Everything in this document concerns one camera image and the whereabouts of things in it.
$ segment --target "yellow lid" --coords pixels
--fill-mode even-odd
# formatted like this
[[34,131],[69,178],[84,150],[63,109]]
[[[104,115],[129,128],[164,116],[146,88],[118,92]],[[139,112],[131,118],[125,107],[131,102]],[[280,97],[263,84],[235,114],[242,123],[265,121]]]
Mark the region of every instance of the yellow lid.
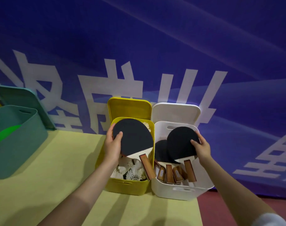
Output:
[[110,121],[117,117],[150,120],[152,106],[149,101],[129,98],[110,98],[107,102]]

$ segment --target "person's left arm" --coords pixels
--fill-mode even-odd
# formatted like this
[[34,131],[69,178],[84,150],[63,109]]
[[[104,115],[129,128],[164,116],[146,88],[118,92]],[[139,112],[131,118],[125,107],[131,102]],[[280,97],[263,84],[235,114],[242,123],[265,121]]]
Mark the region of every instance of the person's left arm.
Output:
[[123,133],[120,132],[113,140],[112,129],[114,125],[111,125],[107,131],[104,141],[105,156],[100,166],[73,193],[50,212],[38,226],[80,226],[83,224],[112,172],[118,165]]

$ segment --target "white sleeve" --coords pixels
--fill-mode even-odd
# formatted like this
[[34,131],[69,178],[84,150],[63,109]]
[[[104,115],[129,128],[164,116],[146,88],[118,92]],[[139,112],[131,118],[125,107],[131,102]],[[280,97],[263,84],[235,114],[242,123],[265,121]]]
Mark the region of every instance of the white sleeve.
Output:
[[286,221],[274,213],[265,213],[256,219],[252,226],[286,226]]

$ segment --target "hand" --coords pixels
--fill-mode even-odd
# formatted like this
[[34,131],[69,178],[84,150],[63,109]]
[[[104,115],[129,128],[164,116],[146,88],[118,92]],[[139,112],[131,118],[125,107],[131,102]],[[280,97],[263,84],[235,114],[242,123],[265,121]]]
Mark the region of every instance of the hand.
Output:
[[108,161],[112,164],[115,164],[115,166],[118,165],[118,160],[120,157],[121,152],[121,139],[123,136],[122,132],[119,132],[119,134],[116,136],[115,140],[112,139],[112,130],[115,126],[115,123],[113,123],[110,128],[108,129],[106,133],[106,138],[104,141],[104,161]]
[[211,158],[210,144],[208,144],[205,138],[198,131],[195,131],[195,132],[198,135],[198,138],[200,139],[201,144],[195,142],[194,140],[191,140],[190,142],[195,147],[196,153],[200,160],[200,164],[204,167],[207,160]]

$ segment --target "black paddle rubber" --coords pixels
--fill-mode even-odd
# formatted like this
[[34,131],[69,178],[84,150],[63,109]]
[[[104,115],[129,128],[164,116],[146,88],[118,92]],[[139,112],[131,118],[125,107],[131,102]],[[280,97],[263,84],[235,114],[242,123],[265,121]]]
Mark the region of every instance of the black paddle rubber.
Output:
[[153,147],[152,135],[148,128],[136,119],[122,119],[116,123],[112,131],[114,139],[123,132],[121,154],[125,156]]
[[200,143],[195,131],[188,127],[177,127],[167,137],[167,151],[173,160],[196,156],[194,146],[190,143],[194,140]]
[[156,142],[154,148],[154,158],[158,162],[175,163],[175,161],[171,159],[168,155],[167,140],[159,140],[158,142]]

